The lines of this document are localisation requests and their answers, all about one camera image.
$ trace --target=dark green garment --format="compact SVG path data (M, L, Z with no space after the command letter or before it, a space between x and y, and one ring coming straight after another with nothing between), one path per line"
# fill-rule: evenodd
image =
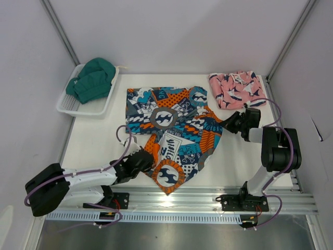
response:
M80 103L107 97L116 68L103 58L95 58L83 67L78 77L69 81L66 94L73 95Z

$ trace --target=black mounting bracket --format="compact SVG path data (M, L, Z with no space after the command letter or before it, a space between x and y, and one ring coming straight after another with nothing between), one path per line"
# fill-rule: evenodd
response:
M263 212L270 210L265 196L253 196L248 193L247 182L240 188L238 194L223 194L215 200L222 204L222 211L257 212L258 207Z

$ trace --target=gray wall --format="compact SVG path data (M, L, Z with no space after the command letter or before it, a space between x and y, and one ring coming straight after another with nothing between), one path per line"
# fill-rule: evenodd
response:
M3 249L16 250L32 222L24 185L57 160L69 128L55 107L74 65L38 0L1 2L0 41L0 213L14 206Z
M55 0L79 60L129 73L268 74L308 0Z
M333 236L333 1L320 0L272 81L285 126L298 130L298 170L314 194L322 225ZM320 142L316 129L323 136Z

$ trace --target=laundry basket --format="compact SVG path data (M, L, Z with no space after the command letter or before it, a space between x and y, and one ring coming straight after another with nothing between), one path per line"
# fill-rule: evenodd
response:
M110 98L114 89L114 86L117 81L119 74L119 67L116 67L116 74L114 75L113 84L110 90L108 97L97 99L86 104L81 104L78 100L72 95L66 94L66 88L69 81L77 77L80 71L83 69L85 64L77 65L69 78L65 89L63 90L61 97L57 103L57 110L62 113L69 114L75 117L86 117L86 118L95 118L95 119L104 119L107 111L107 107L110 102Z

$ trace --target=pink folded clothing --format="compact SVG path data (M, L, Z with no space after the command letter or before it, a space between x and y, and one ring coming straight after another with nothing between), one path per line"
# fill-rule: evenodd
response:
M240 109L247 104L248 107L258 107L266 104L266 98L259 78L253 71L237 71L230 74L213 73L209 75L209 84L213 96L221 109Z

